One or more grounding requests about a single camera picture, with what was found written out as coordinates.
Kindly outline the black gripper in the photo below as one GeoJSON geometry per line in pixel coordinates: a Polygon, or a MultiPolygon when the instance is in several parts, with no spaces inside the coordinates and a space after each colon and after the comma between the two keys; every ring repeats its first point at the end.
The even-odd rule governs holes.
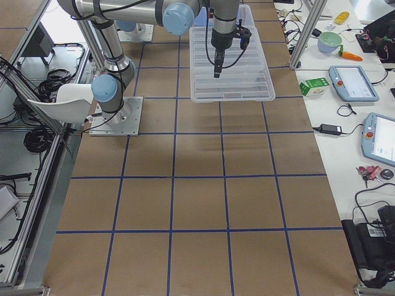
{"type": "Polygon", "coordinates": [[[214,78],[220,77],[225,58],[225,50],[231,47],[235,31],[233,30],[230,33],[223,34],[217,32],[215,29],[212,30],[211,45],[215,48],[214,78]]]}

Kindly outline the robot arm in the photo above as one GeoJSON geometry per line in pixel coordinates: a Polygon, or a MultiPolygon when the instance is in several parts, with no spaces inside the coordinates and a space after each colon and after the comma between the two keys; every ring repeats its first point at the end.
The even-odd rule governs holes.
{"type": "Polygon", "coordinates": [[[135,75],[135,65],[124,54],[115,23],[142,23],[164,27],[181,36],[193,25],[203,7],[214,14],[211,44],[215,48],[214,77],[222,72],[225,51],[244,29],[237,21],[239,1],[59,1],[76,21],[89,21],[102,47],[105,74],[94,79],[92,92],[105,123],[121,123],[130,114],[123,93],[135,75]]]}

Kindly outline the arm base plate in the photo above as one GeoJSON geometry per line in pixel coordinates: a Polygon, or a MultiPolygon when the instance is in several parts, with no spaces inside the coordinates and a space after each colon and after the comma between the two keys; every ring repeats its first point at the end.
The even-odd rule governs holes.
{"type": "Polygon", "coordinates": [[[143,97],[124,97],[124,105],[113,117],[112,114],[103,113],[99,104],[96,104],[92,128],[88,130],[90,136],[137,136],[143,109],[143,97]]]}
{"type": "Polygon", "coordinates": [[[138,23],[133,31],[117,28],[121,43],[149,43],[152,41],[154,25],[138,23]]]}

